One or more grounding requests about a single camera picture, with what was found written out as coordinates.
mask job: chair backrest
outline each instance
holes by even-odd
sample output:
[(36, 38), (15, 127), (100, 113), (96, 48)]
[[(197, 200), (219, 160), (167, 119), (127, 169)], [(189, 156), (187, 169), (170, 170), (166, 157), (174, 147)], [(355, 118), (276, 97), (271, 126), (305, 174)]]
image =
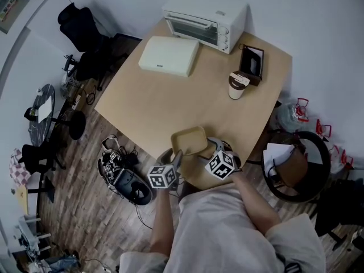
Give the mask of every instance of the chair backrest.
[(98, 32), (92, 13), (88, 8), (78, 9), (68, 5), (58, 16), (60, 31), (66, 35), (79, 52), (96, 52), (103, 36)]

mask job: wooden floor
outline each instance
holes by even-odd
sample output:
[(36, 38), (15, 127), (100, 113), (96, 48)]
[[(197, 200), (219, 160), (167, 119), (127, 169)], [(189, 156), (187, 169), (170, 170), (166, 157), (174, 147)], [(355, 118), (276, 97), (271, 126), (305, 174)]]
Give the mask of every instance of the wooden floor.
[[(120, 38), (117, 50), (120, 53), (124, 51), (130, 53), (137, 44), (135, 40)], [(113, 74), (109, 74), (106, 78), (104, 89), (112, 76)], [(51, 203), (45, 195), (41, 195), (39, 208), (42, 225), (45, 231), (52, 234), (52, 242), (62, 250), (77, 250), (82, 270), (89, 273), (101, 272), (101, 265), (95, 260), (89, 262), (86, 260), (96, 258), (115, 269), (123, 252), (148, 251), (151, 235), (151, 230), (143, 226), (138, 219), (135, 206), (109, 191), (97, 172), (96, 163), (102, 151), (101, 141), (108, 135), (115, 134), (120, 144), (128, 151), (135, 146), (94, 110), (101, 94), (102, 92), (97, 93), (92, 106), (86, 105), (82, 109), (87, 117), (87, 125), (81, 139), (72, 141), (68, 138), (67, 130), (61, 131), (62, 137), (68, 144), (68, 147), (60, 151), (67, 168), (64, 171), (57, 168), (48, 176), (56, 188), (55, 200)], [(145, 176), (155, 159), (139, 147), (136, 149), (140, 161), (137, 169)], [(274, 197), (267, 188), (260, 167), (245, 164), (243, 171), (283, 220), (313, 211), (314, 204), (290, 204)], [(179, 220), (177, 197), (171, 196), (171, 204), (176, 227)], [(140, 206), (139, 210), (144, 222), (152, 226), (154, 203)], [(340, 237), (347, 234), (350, 240), (356, 230), (355, 226), (345, 226), (337, 227), (334, 232)], [(321, 240), (326, 252), (327, 272), (345, 272), (361, 254), (361, 251), (354, 249), (349, 241), (332, 252), (333, 240), (327, 235)], [(52, 253), (56, 254), (55, 247), (52, 248)]]

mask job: white wall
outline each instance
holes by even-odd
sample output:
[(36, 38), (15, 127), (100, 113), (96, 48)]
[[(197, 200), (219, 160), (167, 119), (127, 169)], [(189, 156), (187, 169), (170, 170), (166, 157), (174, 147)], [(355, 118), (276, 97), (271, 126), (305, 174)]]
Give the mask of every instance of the white wall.
[[(114, 32), (143, 37), (162, 17), (167, 0), (72, 0), (101, 14)], [(293, 97), (310, 100), (335, 140), (364, 157), (364, 0), (246, 0), (248, 32), (293, 56)]]
[[(0, 218), (7, 235), (10, 251), (19, 246), (13, 239), (13, 227), (24, 215), (17, 199), (10, 192), (14, 182), (9, 174), (10, 155), (15, 148), (31, 144), (28, 133), (29, 121), (23, 115), (33, 105), (36, 90), (47, 83), (56, 91), (55, 111), (61, 109), (63, 100), (59, 92), (60, 80), (64, 74), (61, 69), (65, 59), (63, 53), (34, 33), (25, 31), (24, 43), (19, 50), (13, 67), (6, 80), (0, 98)], [(29, 188), (37, 188), (39, 176), (30, 178)], [(28, 198), (30, 214), (36, 213), (36, 194)]]

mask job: wooden table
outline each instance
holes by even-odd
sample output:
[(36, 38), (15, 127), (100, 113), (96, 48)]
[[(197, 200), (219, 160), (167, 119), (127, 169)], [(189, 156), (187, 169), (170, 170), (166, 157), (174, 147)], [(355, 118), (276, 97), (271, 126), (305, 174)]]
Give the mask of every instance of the wooden table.
[[(164, 20), (120, 67), (96, 110), (155, 158), (171, 147), (173, 133), (200, 125), (208, 137), (230, 143), (244, 163), (270, 117), (292, 68), (292, 57), (244, 33), (229, 55), (201, 44), (191, 75), (183, 78), (139, 68), (140, 56), (153, 35), (171, 36)], [(228, 95), (228, 78), (239, 69), (239, 43), (264, 50), (263, 81), (258, 87), (248, 86), (240, 99), (232, 100)], [(229, 181), (208, 174), (194, 156), (184, 157), (180, 171), (182, 177), (200, 189)]]

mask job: person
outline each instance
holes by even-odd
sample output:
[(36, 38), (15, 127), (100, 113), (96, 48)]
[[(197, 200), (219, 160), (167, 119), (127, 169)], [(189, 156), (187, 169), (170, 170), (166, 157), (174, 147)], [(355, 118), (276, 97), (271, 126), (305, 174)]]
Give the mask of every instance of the person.
[(123, 253), (119, 273), (325, 272), (307, 214), (282, 222), (241, 171), (229, 177), (233, 183), (180, 201), (175, 234), (169, 191), (159, 189), (150, 252)]
[(45, 260), (29, 263), (24, 270), (28, 273), (58, 273), (79, 266), (78, 252), (70, 255), (68, 250), (61, 257), (50, 257)]

